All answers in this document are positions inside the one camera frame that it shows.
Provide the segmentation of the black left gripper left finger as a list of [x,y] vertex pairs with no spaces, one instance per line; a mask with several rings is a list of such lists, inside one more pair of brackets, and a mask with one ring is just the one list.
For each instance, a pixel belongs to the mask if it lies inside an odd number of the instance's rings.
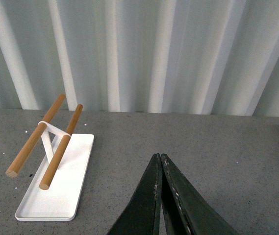
[[159,234],[163,170],[160,154],[153,154],[128,205],[109,235]]

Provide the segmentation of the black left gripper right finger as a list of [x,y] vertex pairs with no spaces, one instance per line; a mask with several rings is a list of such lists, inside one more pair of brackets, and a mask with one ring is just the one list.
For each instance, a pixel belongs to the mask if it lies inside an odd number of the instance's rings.
[[162,207],[168,235],[237,235],[197,192],[168,155],[161,155]]

